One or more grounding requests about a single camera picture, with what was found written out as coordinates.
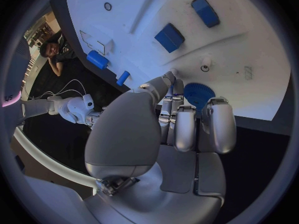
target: blue block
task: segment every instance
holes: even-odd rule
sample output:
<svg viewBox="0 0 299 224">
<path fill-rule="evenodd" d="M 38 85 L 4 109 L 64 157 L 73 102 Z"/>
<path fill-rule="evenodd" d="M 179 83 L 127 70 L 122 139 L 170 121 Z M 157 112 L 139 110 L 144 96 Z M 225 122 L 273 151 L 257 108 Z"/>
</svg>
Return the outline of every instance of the blue block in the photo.
<svg viewBox="0 0 299 224">
<path fill-rule="evenodd" d="M 124 71 L 123 74 L 119 77 L 119 79 L 116 81 L 116 84 L 119 86 L 122 86 L 126 79 L 130 76 L 128 71 Z"/>
<path fill-rule="evenodd" d="M 99 67 L 101 70 L 104 70 L 108 66 L 109 60 L 105 58 L 104 56 L 101 56 L 96 51 L 91 51 L 87 55 L 87 60 L 89 60 L 91 63 L 95 64 L 97 67 Z"/>
<path fill-rule="evenodd" d="M 171 23 L 167 24 L 154 38 L 169 53 L 178 49 L 185 40 L 182 34 Z"/>
<path fill-rule="evenodd" d="M 220 23 L 218 15 L 206 0 L 194 0 L 191 5 L 207 27 Z"/>
</svg>

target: dark floor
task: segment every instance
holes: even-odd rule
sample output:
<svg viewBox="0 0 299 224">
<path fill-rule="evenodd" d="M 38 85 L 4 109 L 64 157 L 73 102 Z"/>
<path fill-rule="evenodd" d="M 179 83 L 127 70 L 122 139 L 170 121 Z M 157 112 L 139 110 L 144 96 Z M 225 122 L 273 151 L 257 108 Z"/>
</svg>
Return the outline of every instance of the dark floor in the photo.
<svg viewBox="0 0 299 224">
<path fill-rule="evenodd" d="M 80 80 L 94 99 L 97 109 L 107 106 L 121 93 L 83 67 L 79 60 L 69 62 L 61 77 L 45 65 L 32 87 L 31 96 L 45 91 L 58 92 L 72 79 Z M 81 91 L 74 82 L 69 89 Z M 64 93 L 63 98 L 77 96 Z M 59 115 L 40 115 L 26 120 L 25 134 L 45 153 L 59 162 L 83 173 L 84 148 L 89 127 L 73 124 Z M 225 203 L 215 220 L 223 224 L 252 203 L 273 177 L 284 155 L 289 137 L 279 134 L 237 128 L 237 145 L 229 154 L 221 155 L 227 180 Z"/>
</svg>

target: blue cylinder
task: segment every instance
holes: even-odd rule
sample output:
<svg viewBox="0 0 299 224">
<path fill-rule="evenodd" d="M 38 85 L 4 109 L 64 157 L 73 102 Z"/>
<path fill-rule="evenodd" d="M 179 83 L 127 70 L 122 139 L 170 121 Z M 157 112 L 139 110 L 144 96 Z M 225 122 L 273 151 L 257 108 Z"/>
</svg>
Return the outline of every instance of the blue cylinder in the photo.
<svg viewBox="0 0 299 224">
<path fill-rule="evenodd" d="M 97 67 L 99 67 L 101 70 L 104 70 L 108 66 L 109 60 L 103 56 L 101 56 L 96 51 L 91 51 L 87 55 L 87 60 L 89 60 L 91 63 L 95 64 Z"/>
<path fill-rule="evenodd" d="M 122 86 L 129 76 L 130 76 L 129 72 L 124 71 L 123 74 L 120 76 L 120 78 L 116 81 L 116 84 Z"/>
</svg>

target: blue rectangular block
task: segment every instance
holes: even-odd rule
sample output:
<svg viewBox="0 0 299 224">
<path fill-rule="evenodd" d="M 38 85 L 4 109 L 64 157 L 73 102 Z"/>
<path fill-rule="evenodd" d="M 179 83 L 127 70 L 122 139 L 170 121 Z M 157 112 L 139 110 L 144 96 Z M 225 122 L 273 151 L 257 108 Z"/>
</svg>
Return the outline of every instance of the blue rectangular block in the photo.
<svg viewBox="0 0 299 224">
<path fill-rule="evenodd" d="M 218 15 L 206 0 L 194 0 L 191 5 L 207 27 L 220 23 Z"/>
<path fill-rule="evenodd" d="M 178 49 L 185 40 L 182 34 L 171 23 L 167 24 L 162 31 L 155 36 L 155 39 L 169 53 Z"/>
</svg>

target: man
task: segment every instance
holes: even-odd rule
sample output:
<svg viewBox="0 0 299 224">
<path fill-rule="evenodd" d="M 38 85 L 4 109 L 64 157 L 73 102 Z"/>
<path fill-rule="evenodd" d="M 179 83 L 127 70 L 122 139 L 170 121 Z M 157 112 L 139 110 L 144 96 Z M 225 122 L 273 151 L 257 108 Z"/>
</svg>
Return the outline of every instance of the man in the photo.
<svg viewBox="0 0 299 224">
<path fill-rule="evenodd" d="M 61 31 L 45 41 L 39 52 L 42 57 L 48 57 L 49 64 L 57 76 L 61 76 L 63 61 L 77 57 Z"/>
</svg>

